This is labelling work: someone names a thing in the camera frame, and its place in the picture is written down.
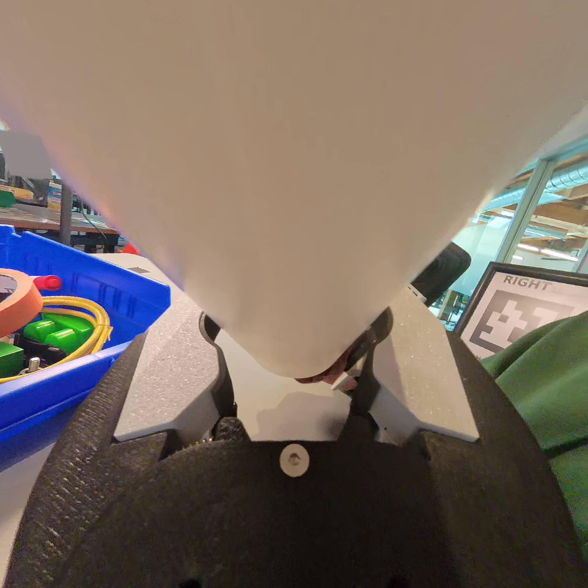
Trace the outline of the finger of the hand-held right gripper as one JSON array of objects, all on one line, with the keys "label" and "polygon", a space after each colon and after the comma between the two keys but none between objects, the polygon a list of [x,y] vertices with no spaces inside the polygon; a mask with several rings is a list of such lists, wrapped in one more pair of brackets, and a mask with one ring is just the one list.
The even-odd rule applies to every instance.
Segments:
[{"label": "finger of the hand-held right gripper", "polygon": [[352,394],[358,386],[363,370],[363,367],[352,366],[349,371],[343,371],[331,384],[330,389],[343,394]]}]

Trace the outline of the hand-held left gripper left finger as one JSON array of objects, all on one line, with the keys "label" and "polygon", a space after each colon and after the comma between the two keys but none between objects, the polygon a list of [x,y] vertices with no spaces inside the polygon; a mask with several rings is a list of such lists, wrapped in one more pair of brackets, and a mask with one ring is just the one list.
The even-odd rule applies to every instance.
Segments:
[{"label": "hand-held left gripper left finger", "polygon": [[237,416],[220,328],[200,308],[169,308],[144,333],[114,431],[119,442],[170,431],[180,443],[212,440]]}]

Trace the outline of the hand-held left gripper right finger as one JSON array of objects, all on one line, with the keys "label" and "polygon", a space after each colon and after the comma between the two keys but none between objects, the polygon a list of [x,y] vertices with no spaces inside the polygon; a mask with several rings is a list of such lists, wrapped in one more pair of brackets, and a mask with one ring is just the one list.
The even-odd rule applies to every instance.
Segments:
[{"label": "hand-held left gripper right finger", "polygon": [[355,343],[353,403],[375,441],[403,446],[426,430],[475,442],[479,431],[447,332],[401,292]]}]

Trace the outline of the white squeeze bottle black cap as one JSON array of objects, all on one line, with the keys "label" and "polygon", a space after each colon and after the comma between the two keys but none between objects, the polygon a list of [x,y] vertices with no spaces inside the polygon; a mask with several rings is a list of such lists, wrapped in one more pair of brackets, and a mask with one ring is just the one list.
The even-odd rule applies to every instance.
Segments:
[{"label": "white squeeze bottle black cap", "polygon": [[1,1],[1,118],[288,378],[586,101],[587,1]]}]

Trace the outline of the person's right hand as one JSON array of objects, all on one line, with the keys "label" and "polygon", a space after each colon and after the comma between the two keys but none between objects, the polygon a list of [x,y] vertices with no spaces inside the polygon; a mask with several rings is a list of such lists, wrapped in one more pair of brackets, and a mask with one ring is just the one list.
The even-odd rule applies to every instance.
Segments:
[{"label": "person's right hand", "polygon": [[333,385],[340,375],[346,371],[349,362],[350,349],[347,349],[337,360],[326,370],[317,375],[307,378],[295,379],[296,382],[303,385],[310,385],[314,383],[324,382]]}]

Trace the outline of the framed black white tag sign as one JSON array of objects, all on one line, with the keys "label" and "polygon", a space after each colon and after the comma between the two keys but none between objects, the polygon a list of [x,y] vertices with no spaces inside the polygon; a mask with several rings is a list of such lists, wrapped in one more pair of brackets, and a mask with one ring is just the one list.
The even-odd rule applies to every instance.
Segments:
[{"label": "framed black white tag sign", "polygon": [[587,274],[491,262],[453,332],[478,359],[587,310]]}]

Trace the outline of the blue plastic bin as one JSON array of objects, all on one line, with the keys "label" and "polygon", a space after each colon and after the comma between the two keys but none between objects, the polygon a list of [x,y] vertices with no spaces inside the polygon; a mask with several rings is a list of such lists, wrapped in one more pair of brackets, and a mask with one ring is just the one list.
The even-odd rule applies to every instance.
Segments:
[{"label": "blue plastic bin", "polygon": [[171,304],[171,289],[77,249],[1,225],[1,268],[31,276],[56,275],[62,288],[42,295],[85,298],[109,315],[111,338],[99,352],[1,385],[1,441],[80,402],[126,349]]}]

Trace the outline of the orange tape roll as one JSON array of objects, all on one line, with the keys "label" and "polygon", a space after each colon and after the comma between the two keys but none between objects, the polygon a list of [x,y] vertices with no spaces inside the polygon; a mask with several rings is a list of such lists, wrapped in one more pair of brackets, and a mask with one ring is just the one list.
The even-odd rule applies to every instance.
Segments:
[{"label": "orange tape roll", "polygon": [[1,339],[32,321],[43,308],[43,297],[33,277],[1,269]]}]

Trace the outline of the wooden work table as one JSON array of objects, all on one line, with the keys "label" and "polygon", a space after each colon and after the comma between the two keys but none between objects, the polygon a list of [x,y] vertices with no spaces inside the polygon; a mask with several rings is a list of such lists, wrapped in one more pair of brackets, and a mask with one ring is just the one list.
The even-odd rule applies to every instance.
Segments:
[{"label": "wooden work table", "polygon": [[[62,183],[17,176],[1,180],[1,224],[61,241]],[[115,253],[124,239],[76,195],[72,196],[70,246],[87,253]]]}]

